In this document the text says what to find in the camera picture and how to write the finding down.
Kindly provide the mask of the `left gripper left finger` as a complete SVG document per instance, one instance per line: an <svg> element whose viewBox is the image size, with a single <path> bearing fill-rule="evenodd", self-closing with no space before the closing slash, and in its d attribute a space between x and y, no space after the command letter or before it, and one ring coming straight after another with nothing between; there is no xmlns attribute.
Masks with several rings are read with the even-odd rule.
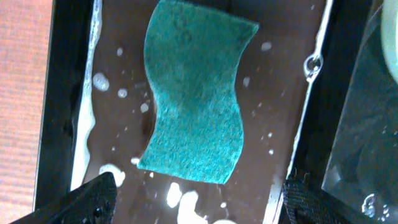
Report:
<svg viewBox="0 0 398 224"><path fill-rule="evenodd" d="M12 224L111 224L117 194L114 175L105 172Z"/></svg>

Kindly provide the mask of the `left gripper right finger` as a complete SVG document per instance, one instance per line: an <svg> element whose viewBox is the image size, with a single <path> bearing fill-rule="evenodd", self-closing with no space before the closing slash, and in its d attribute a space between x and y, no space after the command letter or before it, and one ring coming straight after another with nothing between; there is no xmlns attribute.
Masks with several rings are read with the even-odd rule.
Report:
<svg viewBox="0 0 398 224"><path fill-rule="evenodd" d="M283 184L284 206L291 223L372 224L373 219L345 205L309 180L290 175Z"/></svg>

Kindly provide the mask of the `green yellow sponge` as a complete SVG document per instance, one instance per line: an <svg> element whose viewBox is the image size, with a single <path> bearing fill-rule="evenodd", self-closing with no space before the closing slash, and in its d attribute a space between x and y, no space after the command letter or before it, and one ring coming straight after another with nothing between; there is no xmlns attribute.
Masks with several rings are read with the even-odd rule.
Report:
<svg viewBox="0 0 398 224"><path fill-rule="evenodd" d="M198 4L156 5L144 41L156 120L138 168L196 182L228 181L244 145L236 74L258 28Z"/></svg>

